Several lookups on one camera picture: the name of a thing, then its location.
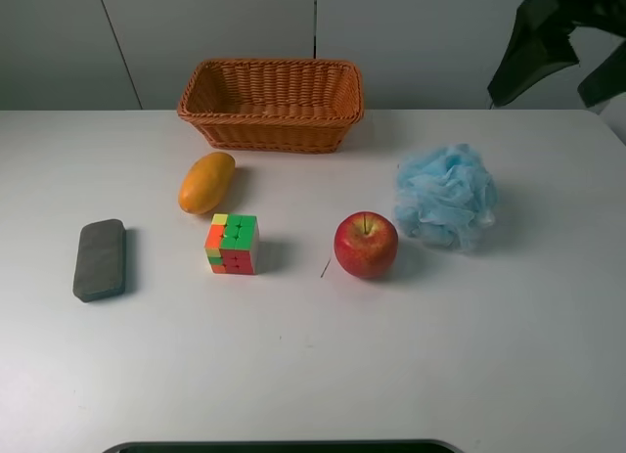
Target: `orange wicker basket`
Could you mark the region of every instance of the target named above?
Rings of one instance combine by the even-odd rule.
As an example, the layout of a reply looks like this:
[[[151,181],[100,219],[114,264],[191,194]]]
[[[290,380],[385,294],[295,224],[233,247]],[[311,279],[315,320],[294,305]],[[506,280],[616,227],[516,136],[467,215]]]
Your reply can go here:
[[[207,60],[178,115],[215,148],[331,153],[363,116],[361,72],[333,60]]]

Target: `table surface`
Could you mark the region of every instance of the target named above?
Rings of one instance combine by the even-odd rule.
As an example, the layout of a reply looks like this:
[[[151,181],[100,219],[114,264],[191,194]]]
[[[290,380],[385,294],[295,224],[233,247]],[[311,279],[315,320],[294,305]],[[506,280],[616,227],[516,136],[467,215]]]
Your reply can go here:
[[[399,160],[468,142],[501,194],[473,255],[403,240],[390,276],[333,258],[390,216]],[[234,152],[261,275],[213,275],[177,192],[211,149],[174,112],[0,113],[0,451],[132,441],[433,438],[466,453],[626,444],[626,148],[585,112],[372,111],[336,154]],[[127,295],[72,295],[83,225],[129,229]],[[323,277],[323,270],[331,260]]]

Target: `basket rim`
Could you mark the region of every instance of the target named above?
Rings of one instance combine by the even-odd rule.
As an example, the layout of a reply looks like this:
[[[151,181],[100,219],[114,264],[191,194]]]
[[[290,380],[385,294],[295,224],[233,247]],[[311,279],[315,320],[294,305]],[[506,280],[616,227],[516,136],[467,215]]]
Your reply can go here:
[[[200,73],[211,65],[318,65],[318,66],[339,66],[351,70],[357,79],[357,89],[359,91],[359,104],[352,115],[278,115],[268,113],[192,113],[187,109],[189,97],[196,85]],[[236,121],[239,124],[247,125],[285,125],[286,123],[296,123],[299,126],[324,126],[339,127],[347,126],[358,122],[364,113],[363,99],[363,76],[360,69],[347,60],[335,59],[207,59],[198,64],[194,70],[176,111],[178,115],[187,121],[204,125],[231,124]]]

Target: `gray eraser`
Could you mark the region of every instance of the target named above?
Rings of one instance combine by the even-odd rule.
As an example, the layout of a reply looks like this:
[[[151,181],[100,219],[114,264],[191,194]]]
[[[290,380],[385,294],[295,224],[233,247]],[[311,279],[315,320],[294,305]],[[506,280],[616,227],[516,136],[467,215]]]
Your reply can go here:
[[[80,232],[74,294],[83,302],[123,294],[126,289],[126,230],[119,220],[86,225]]]

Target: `apple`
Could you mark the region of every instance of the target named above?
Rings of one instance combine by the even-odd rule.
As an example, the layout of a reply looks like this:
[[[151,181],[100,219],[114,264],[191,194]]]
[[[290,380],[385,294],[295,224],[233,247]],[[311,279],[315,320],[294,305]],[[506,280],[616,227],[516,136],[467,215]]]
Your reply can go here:
[[[359,211],[336,229],[335,256],[349,274],[374,279],[386,272],[398,252],[398,232],[384,216]]]

